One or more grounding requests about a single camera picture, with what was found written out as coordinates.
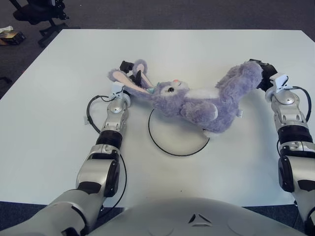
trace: bunny head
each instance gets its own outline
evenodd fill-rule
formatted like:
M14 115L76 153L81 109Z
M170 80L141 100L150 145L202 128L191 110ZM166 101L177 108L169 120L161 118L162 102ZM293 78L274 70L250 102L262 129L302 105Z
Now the bunny head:
M178 80L158 83L153 92L153 107L161 110L167 117L177 116L188 91L188 85Z
M133 73L135 75L141 71L141 87L133 83L126 73L117 69L110 71L108 78L123 83L130 94L151 101L153 107L161 110L166 116L180 115L185 94L189 91L188 85L174 80L158 83L154 87L144 73L146 70L147 66L142 60L135 62Z

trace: black joint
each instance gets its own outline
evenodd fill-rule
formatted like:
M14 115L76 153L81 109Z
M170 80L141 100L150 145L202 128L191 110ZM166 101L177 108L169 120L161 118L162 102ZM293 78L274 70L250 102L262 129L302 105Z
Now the black joint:
M284 156L278 161L279 185L285 191L294 192L293 174L289 159Z
M278 130L280 144L287 142L313 142L308 128L301 125L287 125Z
M128 74L129 71L132 70L132 68L133 68L133 63L127 62L127 61L124 61L124 60L123 60L123 62L121 63L121 65L119 67L119 69L121 71L123 71L124 73L126 73L126 74Z
M273 86L273 84L270 82L270 77L277 74L277 70L274 68L273 65L269 63L263 63L260 60L250 59L249 61L256 62L262 68L262 80L257 86L257 89L267 91L267 89Z
M107 144L120 149L123 136L114 130L104 130L99 134L96 144Z
M119 154L116 150L112 150L111 154L107 153L94 153L91 156L91 159L101 159L101 160L118 160Z
M82 218L82 220L83 220L83 222L84 222L84 224L85 224L84 228L83 228L83 229L81 230L81 232L80 232L80 235L81 235L81 236L82 236L82 235L87 235L88 232L89 232L89 229L88 229L88 223L87 223L87 220L86 220L84 214L83 214L78 208L76 208L76 207L74 207L74 206L72 206L71 208L72 208L75 212L77 212L77 213L79 214L79 216Z
M315 190L315 181L313 180L303 179L297 181L297 183L299 184L299 187L302 190L306 190L308 192Z
M315 153L312 151L294 151L291 150L289 146L283 146L283 148L280 150L280 156L315 158Z
M67 235L67 236L79 236L79 234L76 232L76 230L73 227L69 227L62 231L62 235Z
M119 162L112 161L107 174L104 197L113 197L117 193L119 183L119 171Z
M101 188L101 185L99 183L95 182L81 182L78 186L78 190L82 190L86 192L87 194L92 194L92 193L98 193Z

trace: bunny leg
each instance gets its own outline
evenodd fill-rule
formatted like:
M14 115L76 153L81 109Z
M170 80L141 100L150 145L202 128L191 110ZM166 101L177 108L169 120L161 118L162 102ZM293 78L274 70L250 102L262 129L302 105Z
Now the bunny leg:
M134 77L137 76L137 73L139 71L141 71L141 86L145 89L154 87L152 85L152 83L150 82L150 80L146 76L147 71L148 71L148 66L147 66L147 63L142 59L137 60L133 64L132 73L133 73Z
M217 85L216 85L216 88L220 89L224 86L226 86L226 84L234 77L237 75L237 73L239 73L239 69L240 69L240 66L237 65L235 67L232 67L228 73L220 80L218 81Z
M206 127L218 117L218 109L207 100L199 103L187 102L182 107L181 115L196 125Z

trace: black cable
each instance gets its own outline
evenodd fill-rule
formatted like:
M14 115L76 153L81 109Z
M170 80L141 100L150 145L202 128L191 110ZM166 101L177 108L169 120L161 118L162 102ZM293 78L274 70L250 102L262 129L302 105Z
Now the black cable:
M122 161L123 161L123 164L124 164L124 170L125 170L125 177L126 177L126 179L125 179L125 186L124 186L124 190L123 190L123 192L122 192L122 194L121 194L121 196L120 196L120 198L118 199L118 201L115 203L115 205L114 206L112 206L108 211L106 211L104 214L102 214L102 215L99 215L98 216L98 220L100 219L100 218L103 218L105 215L107 215L109 212L111 212L117 205L118 205L118 203L120 202L120 200L123 198L123 195L124 195L124 193L125 193L125 190L126 190L126 186L127 186L127 169L126 169L126 164L125 164L125 161L124 161L124 159L123 159L123 156L122 155L120 155L120 158L122 159Z
M153 111L154 111L154 109L151 111L150 116L149 116L149 120L148 120L148 130L149 130L149 134L150 134L150 137L151 137L153 143L154 143L159 149L161 149L162 151L166 152L167 154L173 155L173 156L191 156L191 155L194 155L194 154L196 154L197 152L200 152L201 150L203 150L203 148L208 144L210 138L208 138L208 141L206 142L206 144L205 144L201 149L199 149L199 150L197 150L197 151L195 151L195 152L193 152L193 153L184 154L184 155L173 154L173 153L170 153L170 152L164 150L163 148L161 148L161 147L156 143L156 141L154 140L154 138L152 137L152 134L151 134L151 130L150 130L150 120L151 120L151 115L152 115Z
M104 100L104 99L103 99L104 97L108 98L108 96L103 96L103 95L97 95L97 96L93 97L93 98L89 101L88 106L87 106L87 118L88 118L88 122L91 124L91 126L95 129L95 131L96 131L97 133L100 133L100 130L99 130L99 128L94 124L93 119L92 119L92 117L91 117L91 115L90 115L90 106L91 106L91 104L92 104L95 100L97 100L98 98L101 98L104 102L110 102L110 101L112 101L112 100L115 99L115 97L114 97L114 98L111 99L111 100ZM115 203L115 205L114 205L113 207L111 207L108 211L106 211L104 214L99 215L99 216L97 217L97 219L103 218L105 215L107 215L109 212L111 212L111 211L118 205L118 203L119 203L120 200L123 198L123 195L124 195L124 193L125 193L126 186L127 186L127 169L126 169L125 161L124 161L123 156L122 156L121 154L120 154L120 158L122 159L122 162L123 162L123 165L124 165L125 177L126 177L124 190L123 190L123 192L122 192L120 198L118 199L118 201Z
M104 97L108 98L108 96L96 95L95 97L93 97L93 98L89 101L88 106L87 106L87 118L88 118L88 122L91 124L91 126L95 129L95 131L96 131L97 133L100 133L100 130L99 130L99 128L98 128L98 127L94 124L94 122L93 122L93 119L92 119L92 117L91 117L91 115L90 115L90 107L91 107L91 104L92 104L95 100L97 100L98 98L101 98L104 102L113 101L114 98L115 98L115 97L114 97L114 98L111 99L111 100L104 100L104 99L103 99Z
M277 141L277 151L278 151L279 157L281 157L280 152L279 152L279 142L280 142L280 140L278 139L278 141Z
M312 112L312 101L311 101L311 97L310 97L309 93L304 88L301 88L298 86L293 86L293 88L286 88L286 90L291 90L291 89L300 89L305 93L305 95L307 97L307 102L309 104L309 109L308 109L307 115L305 117L306 122L308 122L310 119L310 116L311 116L311 112Z
M313 208L309 211L309 213L307 214L306 219L310 218L310 216L312 215L312 213L313 213L314 211L315 211L315 207L313 207Z
M118 94L118 93L120 93L120 92L122 92L122 91L124 91L124 88L122 88L122 90L120 90L119 92L117 92L116 94Z

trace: chair base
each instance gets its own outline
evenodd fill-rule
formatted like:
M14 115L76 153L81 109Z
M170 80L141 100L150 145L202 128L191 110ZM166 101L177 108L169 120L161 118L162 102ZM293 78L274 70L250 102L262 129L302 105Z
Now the chair base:
M49 21L51 23L51 26L47 29L42 29L40 30L40 34L43 36L41 40L38 41L38 44L40 47L45 48L48 44L45 44L44 42L50 38L50 36L53 33L60 33L61 30L63 29L80 29L80 27L69 27L66 25L66 23L62 23L60 25L55 25L53 21Z

